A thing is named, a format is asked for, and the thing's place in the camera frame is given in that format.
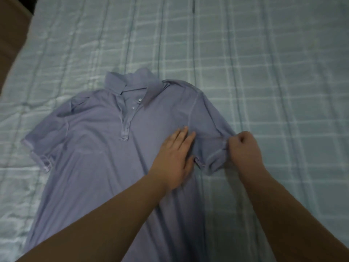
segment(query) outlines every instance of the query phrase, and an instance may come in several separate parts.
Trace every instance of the shirt sleeve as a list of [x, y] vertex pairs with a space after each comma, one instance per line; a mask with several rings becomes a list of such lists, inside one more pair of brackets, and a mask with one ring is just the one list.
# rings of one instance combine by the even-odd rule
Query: shirt sleeve
[[30, 149], [31, 158], [42, 170], [49, 172], [52, 169], [68, 133], [68, 117], [87, 98], [87, 93], [81, 93], [69, 99], [21, 140]]
[[207, 99], [199, 92], [189, 115], [189, 131], [196, 137], [191, 154], [204, 173], [215, 172], [228, 157], [227, 141], [235, 135], [230, 125]]

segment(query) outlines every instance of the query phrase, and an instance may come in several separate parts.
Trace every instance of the left hand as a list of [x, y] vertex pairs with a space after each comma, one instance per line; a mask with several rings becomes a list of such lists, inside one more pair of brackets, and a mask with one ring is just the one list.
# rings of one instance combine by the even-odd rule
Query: left hand
[[185, 159], [195, 138], [195, 132], [188, 135], [188, 127], [177, 129], [163, 142], [148, 174], [164, 182], [167, 191], [175, 189], [193, 170], [194, 156]]

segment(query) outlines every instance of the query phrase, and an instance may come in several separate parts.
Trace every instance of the mattress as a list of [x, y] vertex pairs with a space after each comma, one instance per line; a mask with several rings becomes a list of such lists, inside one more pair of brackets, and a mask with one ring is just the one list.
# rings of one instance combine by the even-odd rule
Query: mattress
[[[0, 261], [21, 255], [48, 178], [20, 140], [107, 71], [141, 67], [252, 131], [270, 173], [349, 246], [348, 25], [348, 0], [39, 0], [0, 99]], [[212, 261], [273, 261], [236, 173], [200, 180]]]

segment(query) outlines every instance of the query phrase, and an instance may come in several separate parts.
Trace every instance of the shirt collar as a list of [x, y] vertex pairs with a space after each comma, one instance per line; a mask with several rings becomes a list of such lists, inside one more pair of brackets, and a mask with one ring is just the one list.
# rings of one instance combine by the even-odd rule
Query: shirt collar
[[142, 103], [149, 104], [164, 89], [164, 85], [149, 69], [138, 69], [135, 73], [119, 74], [107, 72], [105, 87], [121, 95], [122, 92], [147, 89]]

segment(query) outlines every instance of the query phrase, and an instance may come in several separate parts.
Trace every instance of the hand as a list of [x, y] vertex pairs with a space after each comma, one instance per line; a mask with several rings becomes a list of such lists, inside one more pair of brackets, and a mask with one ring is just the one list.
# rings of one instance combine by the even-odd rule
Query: hand
[[248, 131], [229, 138], [230, 158], [239, 172], [264, 168], [262, 153], [256, 139]]
[[193, 170], [194, 157], [185, 160], [195, 138], [195, 132], [188, 137], [188, 127], [177, 129], [163, 142], [149, 174], [156, 175], [166, 185], [167, 191], [178, 187]]

